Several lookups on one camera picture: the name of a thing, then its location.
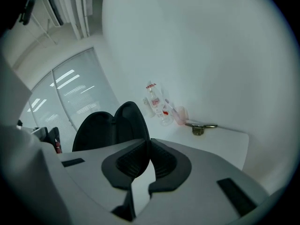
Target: metal clip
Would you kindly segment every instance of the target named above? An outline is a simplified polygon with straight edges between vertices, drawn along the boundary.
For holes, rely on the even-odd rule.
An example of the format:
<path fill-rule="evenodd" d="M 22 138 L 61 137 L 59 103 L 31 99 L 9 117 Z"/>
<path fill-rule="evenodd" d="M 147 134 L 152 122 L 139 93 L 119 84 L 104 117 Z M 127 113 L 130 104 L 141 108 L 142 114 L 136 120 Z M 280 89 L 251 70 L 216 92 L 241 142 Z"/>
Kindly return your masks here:
<path fill-rule="evenodd" d="M 201 136 L 206 128 L 217 128 L 217 125 L 204 125 L 201 123 L 186 123 L 186 126 L 192 127 L 192 132 L 196 136 Z"/>

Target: white wall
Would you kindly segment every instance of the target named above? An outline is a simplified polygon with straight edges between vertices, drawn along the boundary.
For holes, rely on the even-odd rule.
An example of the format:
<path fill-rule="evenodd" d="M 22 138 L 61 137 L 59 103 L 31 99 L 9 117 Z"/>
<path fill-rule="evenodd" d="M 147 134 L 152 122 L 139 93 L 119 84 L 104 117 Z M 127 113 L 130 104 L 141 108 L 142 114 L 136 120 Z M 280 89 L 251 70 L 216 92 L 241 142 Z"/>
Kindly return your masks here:
<path fill-rule="evenodd" d="M 270 0 L 104 0 L 103 31 L 132 100 L 163 82 L 190 118 L 249 134 L 243 170 L 269 193 L 286 184 L 299 154 L 299 57 Z"/>

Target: plastic bottle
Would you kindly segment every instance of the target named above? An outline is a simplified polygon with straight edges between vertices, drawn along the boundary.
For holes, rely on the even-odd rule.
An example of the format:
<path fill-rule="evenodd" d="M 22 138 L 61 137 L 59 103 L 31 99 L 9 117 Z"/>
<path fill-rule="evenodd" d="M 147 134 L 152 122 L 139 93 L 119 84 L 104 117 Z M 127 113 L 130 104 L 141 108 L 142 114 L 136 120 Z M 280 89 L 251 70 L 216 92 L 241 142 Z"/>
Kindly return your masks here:
<path fill-rule="evenodd" d="M 173 119 L 170 116 L 162 95 L 159 93 L 158 89 L 155 88 L 155 85 L 156 84 L 152 84 L 151 81 L 148 82 L 146 87 L 148 90 L 148 99 L 153 111 L 161 119 L 160 124 L 162 126 L 168 126 L 173 122 Z"/>
<path fill-rule="evenodd" d="M 151 107 L 150 102 L 148 101 L 148 99 L 145 97 L 145 98 L 143 98 L 142 102 L 144 103 L 144 108 L 145 108 L 145 110 L 147 112 L 147 115 L 149 117 L 151 117 L 151 118 L 154 117 L 155 113 L 153 112 L 153 109 L 152 109 L 152 107 Z"/>

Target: pink object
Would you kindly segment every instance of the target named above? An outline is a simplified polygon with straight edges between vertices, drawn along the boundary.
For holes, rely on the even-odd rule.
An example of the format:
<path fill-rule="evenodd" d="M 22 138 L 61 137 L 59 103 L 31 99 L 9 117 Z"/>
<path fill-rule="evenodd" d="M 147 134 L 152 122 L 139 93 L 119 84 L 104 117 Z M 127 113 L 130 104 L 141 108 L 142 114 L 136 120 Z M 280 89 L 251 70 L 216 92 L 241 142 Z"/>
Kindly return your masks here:
<path fill-rule="evenodd" d="M 176 109 L 172 109 L 172 114 L 178 125 L 184 125 L 186 123 L 186 110 L 183 106 L 179 106 L 176 107 Z"/>

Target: transparent bottle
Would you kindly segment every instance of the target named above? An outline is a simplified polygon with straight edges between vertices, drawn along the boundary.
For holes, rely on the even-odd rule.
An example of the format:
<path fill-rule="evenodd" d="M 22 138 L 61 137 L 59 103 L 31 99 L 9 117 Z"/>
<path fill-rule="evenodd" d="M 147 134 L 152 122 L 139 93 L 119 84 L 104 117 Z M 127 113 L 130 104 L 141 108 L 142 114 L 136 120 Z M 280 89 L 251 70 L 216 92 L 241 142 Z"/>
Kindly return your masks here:
<path fill-rule="evenodd" d="M 155 85 L 155 83 L 152 84 L 151 82 L 148 82 L 146 87 L 148 90 L 148 99 L 153 111 L 160 118 L 160 124 L 162 126 L 168 126 L 173 122 L 173 119 L 162 99 L 162 95 L 159 93 L 158 89 L 155 88 Z"/>

